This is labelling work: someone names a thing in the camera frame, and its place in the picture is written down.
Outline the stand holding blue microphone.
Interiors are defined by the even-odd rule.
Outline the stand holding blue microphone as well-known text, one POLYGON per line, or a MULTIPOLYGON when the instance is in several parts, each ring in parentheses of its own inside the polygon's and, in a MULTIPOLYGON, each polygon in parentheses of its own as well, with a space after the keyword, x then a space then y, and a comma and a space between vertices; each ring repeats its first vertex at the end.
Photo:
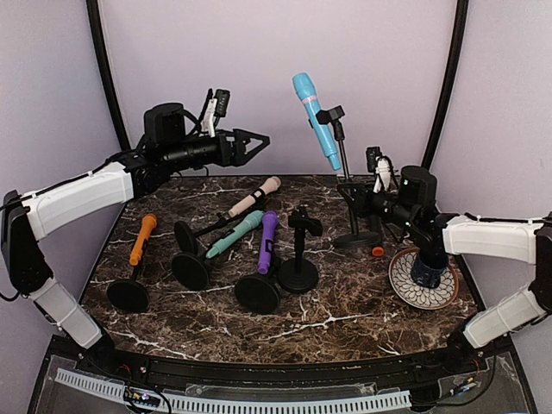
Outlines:
MULTIPOLYGON (((350 173, 348 169, 348 159, 345 150, 345 134, 341 123, 341 118, 344 117, 345 112, 341 105, 338 105, 330 110, 320 110, 317 114, 317 120, 321 124, 330 124, 333 129, 333 135, 339 148, 339 153, 342 161, 342 169, 344 173, 344 180, 350 181, 350 173)), ((351 209, 348 209, 350 233, 346 235, 340 235, 335 238, 333 244, 336 248, 358 248, 368 247, 370 249, 376 248, 380 243, 380 236, 373 231, 360 232, 359 224, 356 215, 351 209)))

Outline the purple toy microphone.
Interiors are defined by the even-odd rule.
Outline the purple toy microphone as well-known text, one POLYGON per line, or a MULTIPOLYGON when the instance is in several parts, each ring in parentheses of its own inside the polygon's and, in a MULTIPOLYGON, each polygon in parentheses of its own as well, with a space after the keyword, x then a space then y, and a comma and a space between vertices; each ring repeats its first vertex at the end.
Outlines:
POLYGON ((279 218, 275 211, 269 210, 262 217, 262 238, 260 255, 258 260, 258 273, 268 274, 272 263, 273 244, 275 230, 279 224, 279 218))

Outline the light blue toy microphone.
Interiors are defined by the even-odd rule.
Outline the light blue toy microphone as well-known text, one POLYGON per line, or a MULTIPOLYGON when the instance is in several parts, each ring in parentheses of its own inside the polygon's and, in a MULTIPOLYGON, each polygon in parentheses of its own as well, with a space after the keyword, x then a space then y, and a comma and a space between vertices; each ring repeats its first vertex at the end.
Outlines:
POLYGON ((311 78, 307 73, 301 72, 292 78, 292 83, 299 101, 304 106, 310 125, 317 136, 324 157, 328 160, 333 171, 341 170, 342 164, 333 135, 327 125, 321 124, 317 120, 317 114, 322 108, 311 78))

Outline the black microphone stand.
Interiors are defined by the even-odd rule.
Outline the black microphone stand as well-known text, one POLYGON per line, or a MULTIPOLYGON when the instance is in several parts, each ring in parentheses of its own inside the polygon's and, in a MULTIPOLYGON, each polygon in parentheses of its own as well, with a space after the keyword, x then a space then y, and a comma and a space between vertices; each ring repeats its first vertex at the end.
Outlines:
POLYGON ((317 286, 317 267, 304 258, 306 233, 320 237, 323 225, 319 219, 310 217, 304 206, 299 206, 288 216, 288 227, 294 229, 294 257, 281 264, 277 280, 290 293, 306 293, 317 286))

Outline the stand holding purple microphone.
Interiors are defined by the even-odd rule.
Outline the stand holding purple microphone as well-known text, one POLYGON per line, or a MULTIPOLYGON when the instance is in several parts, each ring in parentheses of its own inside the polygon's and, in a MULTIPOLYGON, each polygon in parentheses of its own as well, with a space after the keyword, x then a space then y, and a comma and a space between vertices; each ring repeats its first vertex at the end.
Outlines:
POLYGON ((258 315, 272 314, 280 304, 280 293, 275 284, 280 267, 281 259, 276 257, 266 274, 255 272, 239 278, 234 288, 238 303, 258 315))

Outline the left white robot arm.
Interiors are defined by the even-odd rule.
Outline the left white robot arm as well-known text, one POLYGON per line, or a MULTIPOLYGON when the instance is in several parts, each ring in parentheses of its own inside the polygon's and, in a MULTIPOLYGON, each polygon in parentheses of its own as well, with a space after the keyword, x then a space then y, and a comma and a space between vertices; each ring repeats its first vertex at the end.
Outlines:
POLYGON ((144 197, 173 174, 204 166, 246 165, 270 139, 243 129, 203 127, 181 103, 163 103, 144 114, 137 146, 111 155, 101 166, 38 191, 5 194, 1 251, 16 293, 30 299, 74 342, 103 376, 122 368, 107 334, 54 277, 39 242, 55 230, 115 204, 144 197))

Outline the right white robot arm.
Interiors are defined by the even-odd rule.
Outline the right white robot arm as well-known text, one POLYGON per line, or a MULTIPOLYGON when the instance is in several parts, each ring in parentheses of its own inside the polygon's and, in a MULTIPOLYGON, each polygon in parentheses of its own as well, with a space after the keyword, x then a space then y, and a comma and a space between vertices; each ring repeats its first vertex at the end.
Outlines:
POLYGON ((534 266, 535 278, 518 292, 477 313, 448 339, 440 366, 458 374, 474 358, 474 349, 538 323, 551 314, 551 217, 505 219, 436 208, 437 180, 421 166, 405 166, 395 194, 362 183, 340 183, 338 192, 359 216, 378 216, 405 230, 419 253, 411 270, 418 285, 436 282, 451 255, 476 254, 534 266))

